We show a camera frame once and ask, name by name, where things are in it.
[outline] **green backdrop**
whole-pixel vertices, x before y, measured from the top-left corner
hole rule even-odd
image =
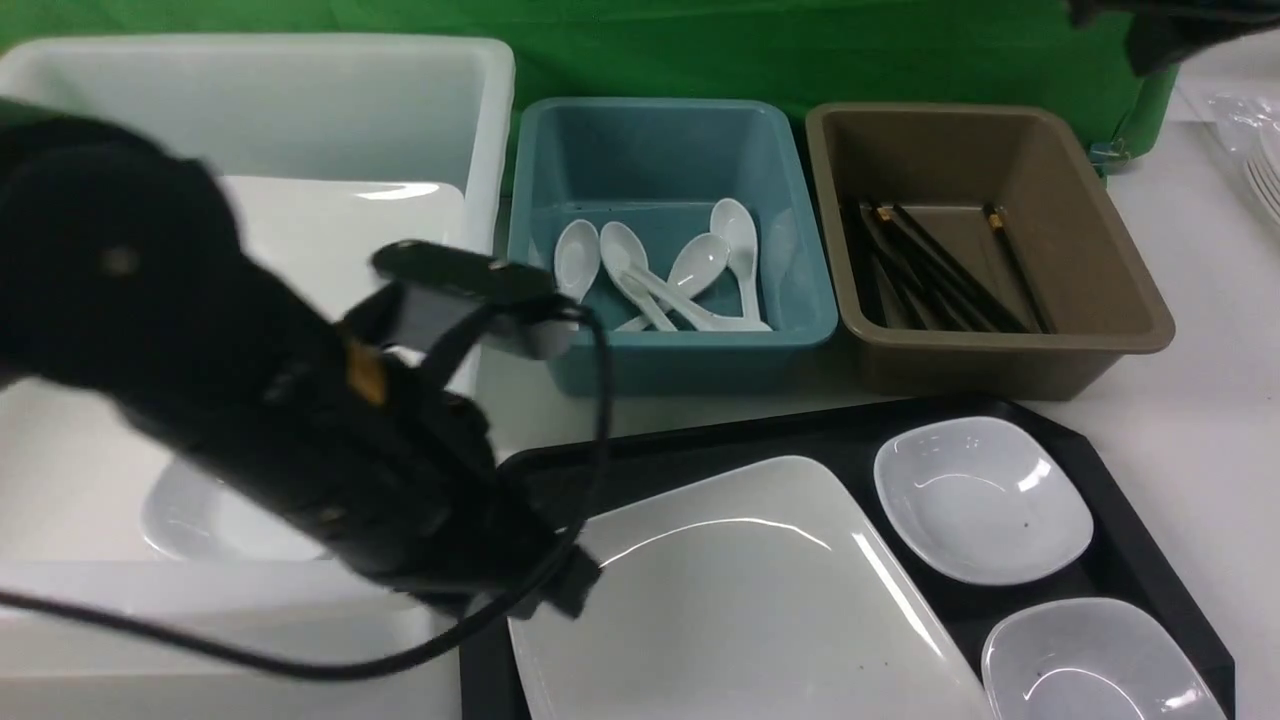
[[[1085,145],[1155,143],[1172,73],[1135,78],[1128,17],[1061,0],[0,0],[0,47],[54,35],[408,32],[497,37],[516,105],[556,95],[1039,105]]]

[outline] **white spoon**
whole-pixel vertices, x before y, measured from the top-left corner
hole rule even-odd
[[[609,273],[609,277],[620,278],[622,282],[631,281],[639,283],[643,290],[671,304],[671,307],[684,315],[695,329],[704,332],[767,332],[772,329],[759,320],[726,318],[709,313],[692,300],[676,292],[673,287],[649,272],[649,261],[644,254],[644,246],[640,245],[640,238],[630,231],[626,233],[603,233],[600,236],[600,254],[604,259],[604,269]],[[653,297],[649,297],[649,301],[653,302]],[[660,318],[667,320],[666,315],[660,315]]]
[[[636,233],[631,232],[631,228],[623,225],[622,223],[605,223],[604,228],[600,229],[600,250],[603,251],[605,247],[618,246],[640,249],[634,263],[632,256],[623,251],[623,255],[627,258],[627,264],[639,264],[645,269],[649,268],[649,256],[644,251],[644,245],[640,245],[640,238],[636,237]],[[645,291],[644,286],[636,282],[635,278],[623,275],[616,270],[617,266],[609,265],[608,263],[604,264],[604,272],[609,274],[609,279],[613,281],[613,284],[616,284],[622,295],[627,296],[627,300],[630,300],[636,307],[640,309],[641,313],[644,313],[646,318],[649,318],[653,327],[668,333],[676,332],[675,323],[672,323],[662,309],[658,307],[658,304],[654,301],[653,296]]]
[[[737,292],[742,296],[742,316],[759,320],[760,301],[755,295],[755,273],[760,241],[751,213],[737,200],[726,197],[712,208],[710,229],[728,242],[728,269],[737,277]]]
[[[600,272],[600,234],[586,220],[573,220],[556,241],[556,287],[573,302],[581,302]]]
[[[690,240],[687,245],[676,255],[676,261],[671,265],[671,274],[667,283],[675,286],[676,291],[692,300],[703,292],[716,278],[721,277],[728,266],[728,243],[718,234],[704,232]],[[671,305],[660,302],[663,313],[671,311]],[[618,325],[614,332],[643,331],[649,327],[649,318],[640,315]]]

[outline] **chopstick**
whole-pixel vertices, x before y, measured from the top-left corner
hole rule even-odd
[[[858,291],[858,305],[868,320],[882,328],[888,327],[884,316],[884,304],[879,293],[879,278],[876,274],[876,260],[869,250],[873,242],[872,231],[863,220],[863,208],[858,202],[841,202],[841,220],[845,224],[845,245],[854,270],[854,287]],[[850,241],[849,234],[856,234]]]
[[[911,238],[893,222],[893,215],[886,209],[879,206],[879,204],[870,201],[872,217],[879,223],[881,236],[884,241],[899,251],[899,255],[906,263],[911,274],[916,279],[916,287],[919,290],[920,302],[924,304],[929,314],[932,314],[938,323],[942,324],[943,329],[959,331],[963,329],[960,323],[947,311],[947,304],[942,300],[934,290],[934,283],[929,282],[929,277],[925,269],[920,264],[920,258],[910,252],[913,245]]]
[[[906,224],[908,229],[914,233],[914,238],[916,241],[924,243],[928,251],[923,247],[919,250],[929,258],[934,269],[938,270],[937,277],[945,281],[951,287],[952,292],[957,293],[963,300],[969,302],[974,310],[980,313],[997,331],[1006,333],[1028,332],[1027,325],[1024,325],[1016,315],[1010,313],[1009,309],[1005,307],[1005,305],[995,295],[992,295],[989,290],[987,290],[987,286],[982,284],[978,278],[973,277],[973,273],[965,269],[965,266],[961,265],[955,256],[947,252],[946,249],[942,247],[942,243],[940,243],[937,238],[934,238],[933,234],[931,234],[929,231],[919,223],[919,220],[913,218],[905,208],[895,202],[893,214],[896,218],[901,219],[904,224]]]
[[[1009,233],[1005,232],[1005,220],[996,211],[996,206],[989,202],[983,205],[982,211],[987,215],[987,224],[991,225],[991,232],[996,236],[996,245],[1000,246],[1001,252],[1005,255],[1005,261],[1009,263],[1014,281],[1018,282],[1018,290],[1021,291],[1027,305],[1032,309],[1032,315],[1036,318],[1039,332],[1052,332],[1050,331],[1048,320],[1044,318],[1044,311],[1041,310],[1039,302],[1036,301],[1036,293],[1032,291],[1030,281],[1027,279],[1027,272],[1023,269],[1023,264],[1018,261],[1018,254],[1014,252],[1014,243],[1009,241]]]
[[[876,259],[879,261],[881,270],[884,272],[884,278],[888,279],[890,290],[893,291],[893,295],[897,297],[899,305],[901,305],[902,311],[906,313],[906,319],[910,328],[914,331],[928,329],[928,325],[924,323],[924,318],[920,315],[920,311],[915,307],[915,304],[911,302],[910,295],[906,293],[902,286],[910,286],[911,291],[916,293],[916,296],[923,295],[924,290],[919,286],[919,283],[916,283],[914,278],[911,278],[908,274],[905,269],[899,266],[897,260],[895,260],[888,252],[886,252],[884,249],[881,247],[874,240],[870,241],[869,247],[872,250],[872,254],[876,255]]]

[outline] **white plastic bin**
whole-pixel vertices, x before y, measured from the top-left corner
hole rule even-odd
[[[502,42],[428,36],[59,38],[0,58],[0,96],[124,124],[223,174],[453,184],[463,217],[449,245],[477,252],[493,250],[513,77]],[[475,357],[452,387],[475,387]],[[0,480],[17,500],[0,507],[0,587],[196,623],[312,660],[393,652],[440,630],[421,610],[380,605],[334,562],[152,556],[137,519],[166,454],[96,398],[42,383],[10,389],[0,395],[4,437]],[[380,683],[321,687],[0,612],[5,720],[457,714],[454,656]]]
[[[123,123],[232,176],[444,181],[493,250],[515,82],[497,40],[173,35],[38,40],[0,95]]]

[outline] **blue bin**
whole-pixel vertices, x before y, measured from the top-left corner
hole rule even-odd
[[[525,111],[512,261],[549,270],[564,225],[618,220],[645,245],[650,269],[667,277],[722,197],[737,199],[755,219],[760,310],[776,332],[611,332],[620,395],[768,389],[797,352],[835,332],[835,293],[791,126],[777,108],[745,100],[575,97]],[[609,328],[639,314],[603,268],[585,302]],[[742,314],[728,272],[698,302]],[[580,331],[550,363],[568,395],[595,393],[590,343]]]

